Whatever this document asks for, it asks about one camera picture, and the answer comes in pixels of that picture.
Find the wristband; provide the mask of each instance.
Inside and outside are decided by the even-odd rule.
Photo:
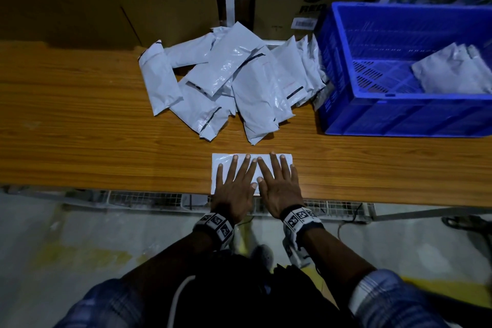
[[[294,205],[289,207],[289,212],[284,210],[282,214],[287,213],[283,219],[283,232],[290,244],[297,250],[301,250],[302,244],[300,239],[302,234],[311,228],[324,228],[316,214],[307,207]]]
[[[234,226],[223,215],[205,214],[193,227],[193,231],[208,233],[219,250],[224,250],[232,240]]]

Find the shirt sleeve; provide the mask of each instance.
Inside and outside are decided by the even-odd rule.
[[[55,328],[141,327],[143,308],[136,291],[120,279],[110,279],[90,289]]]
[[[449,328],[421,291],[386,269],[373,271],[360,281],[349,309],[364,328]]]

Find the wood grain tabletop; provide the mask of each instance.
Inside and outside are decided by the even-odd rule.
[[[292,153],[303,196],[492,207],[492,138],[324,135],[311,105],[259,144],[239,118],[212,141],[152,115],[135,51],[0,42],[0,182],[210,192],[212,153]]]

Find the white label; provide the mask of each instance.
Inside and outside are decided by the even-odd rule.
[[[300,30],[314,30],[317,22],[317,18],[296,17],[292,21],[292,26],[290,28]]]

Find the forearm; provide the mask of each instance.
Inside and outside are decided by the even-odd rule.
[[[306,231],[301,239],[339,307],[345,307],[362,278],[376,270],[324,229]]]
[[[139,292],[146,305],[157,296],[164,303],[170,302],[176,288],[212,251],[213,240],[208,234],[192,232],[124,275],[122,280]]]

